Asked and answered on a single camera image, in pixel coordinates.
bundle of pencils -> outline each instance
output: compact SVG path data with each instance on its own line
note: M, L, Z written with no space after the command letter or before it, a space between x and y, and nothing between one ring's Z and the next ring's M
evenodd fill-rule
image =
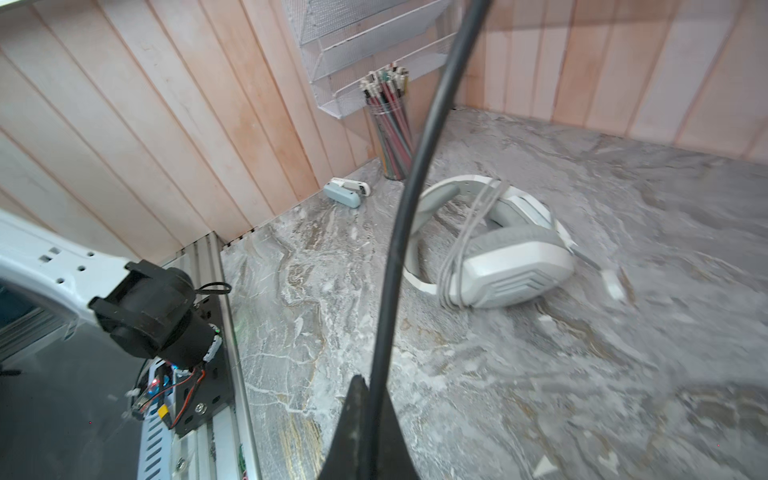
M372 71L360 81L360 89L373 117L384 150L384 176L404 180L411 170L413 145L404 97L408 91L408 70L391 64Z

white headset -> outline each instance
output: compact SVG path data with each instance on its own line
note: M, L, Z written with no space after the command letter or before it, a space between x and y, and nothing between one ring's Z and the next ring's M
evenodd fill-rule
M419 231L435 212L459 194L477 196L499 180L461 175L422 193L411 228L403 276L417 289L438 295L438 285L419 279ZM486 218L501 228L468 240L462 268L450 276L446 293L454 306L498 307L524 302L559 285L574 272L571 235L551 212L515 187L500 192ZM461 296L457 294L461 286Z

wood panel wall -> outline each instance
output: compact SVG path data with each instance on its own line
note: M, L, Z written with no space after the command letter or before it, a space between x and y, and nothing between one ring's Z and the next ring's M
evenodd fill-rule
M768 2L496 0L469 106L768 163Z
M108 253L237 238L375 157L370 128L315 106L280 0L0 13L0 208Z

white mesh organizer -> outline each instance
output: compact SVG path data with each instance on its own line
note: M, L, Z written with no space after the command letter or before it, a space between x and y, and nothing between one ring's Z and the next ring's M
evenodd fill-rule
M360 79L393 61L414 80L447 57L458 0L282 0L315 101L336 118L365 107Z

marble countertop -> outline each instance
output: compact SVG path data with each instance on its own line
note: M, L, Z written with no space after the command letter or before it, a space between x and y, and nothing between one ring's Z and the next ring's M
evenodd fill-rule
M428 184L458 174L553 206L630 301L581 262L503 310L442 310L404 282L389 391L422 478L764 478L768 167L459 109ZM360 208L317 194L222 252L266 480L316 477L368 376L402 184L375 161L353 177ZM425 228L428 275L461 210Z

